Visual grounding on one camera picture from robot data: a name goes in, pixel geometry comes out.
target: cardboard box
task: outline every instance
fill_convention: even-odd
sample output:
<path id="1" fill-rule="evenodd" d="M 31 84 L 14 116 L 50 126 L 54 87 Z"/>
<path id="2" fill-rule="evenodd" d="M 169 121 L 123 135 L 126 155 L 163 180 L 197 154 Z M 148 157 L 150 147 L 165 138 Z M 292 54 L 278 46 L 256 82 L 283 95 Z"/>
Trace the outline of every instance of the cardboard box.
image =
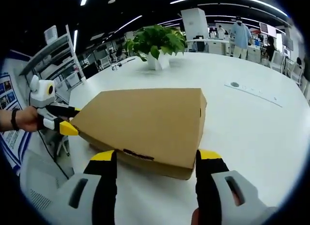
<path id="1" fill-rule="evenodd" d="M 71 121 L 80 136 L 118 159 L 157 174 L 190 178 L 204 127 L 201 89 L 99 93 Z"/>

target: box lid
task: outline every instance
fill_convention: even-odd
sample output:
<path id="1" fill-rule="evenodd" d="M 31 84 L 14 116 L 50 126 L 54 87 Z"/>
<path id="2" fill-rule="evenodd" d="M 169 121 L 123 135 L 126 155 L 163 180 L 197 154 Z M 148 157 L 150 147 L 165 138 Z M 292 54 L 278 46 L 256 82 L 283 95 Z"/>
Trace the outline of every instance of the box lid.
<path id="1" fill-rule="evenodd" d="M 104 91 L 71 123 L 128 155 L 192 169 L 205 107 L 201 89 Z"/>

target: green leaves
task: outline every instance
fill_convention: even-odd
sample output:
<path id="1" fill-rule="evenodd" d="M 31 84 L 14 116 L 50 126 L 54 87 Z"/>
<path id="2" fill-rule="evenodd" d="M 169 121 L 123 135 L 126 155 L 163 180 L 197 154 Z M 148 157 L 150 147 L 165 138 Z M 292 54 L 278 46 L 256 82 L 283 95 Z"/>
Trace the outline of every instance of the green leaves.
<path id="1" fill-rule="evenodd" d="M 158 59 L 162 50 L 164 54 L 172 55 L 174 52 L 184 52 L 186 41 L 181 32 L 176 28 L 165 28 L 161 25 L 144 27 L 136 32 L 134 40 L 128 40 L 125 44 L 126 51 L 133 51 L 143 61 L 145 57 L 141 53 L 151 55 Z"/>
<path id="2" fill-rule="evenodd" d="M 158 47 L 155 46 L 155 45 L 153 45 L 153 46 L 151 47 L 151 55 L 152 55 L 156 60 L 158 60 L 159 54 L 160 54 L 160 53 L 159 53 Z"/>

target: potted plant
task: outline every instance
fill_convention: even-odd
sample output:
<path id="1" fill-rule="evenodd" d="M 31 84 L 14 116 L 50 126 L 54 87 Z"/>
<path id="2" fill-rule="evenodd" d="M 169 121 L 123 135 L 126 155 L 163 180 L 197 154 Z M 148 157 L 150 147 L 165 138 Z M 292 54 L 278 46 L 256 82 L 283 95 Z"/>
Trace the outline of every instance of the potted plant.
<path id="1" fill-rule="evenodd" d="M 184 53 L 185 47 L 185 37 L 178 29 L 161 25 L 139 29 L 136 37 L 125 44 L 126 51 L 133 51 L 142 61 L 148 61 L 152 70 L 169 67 L 170 55 Z"/>

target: white flower pot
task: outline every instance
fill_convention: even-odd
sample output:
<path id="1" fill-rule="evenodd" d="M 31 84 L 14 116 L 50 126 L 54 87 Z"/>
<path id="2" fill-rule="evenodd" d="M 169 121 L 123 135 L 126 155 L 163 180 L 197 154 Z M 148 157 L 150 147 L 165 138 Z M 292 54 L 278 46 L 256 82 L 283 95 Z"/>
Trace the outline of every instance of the white flower pot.
<path id="1" fill-rule="evenodd" d="M 159 51 L 159 57 L 158 60 L 156 60 L 151 53 L 147 56 L 147 63 L 149 65 L 149 69 L 151 70 L 162 70 L 169 67 L 169 54 L 164 54 L 162 50 Z"/>

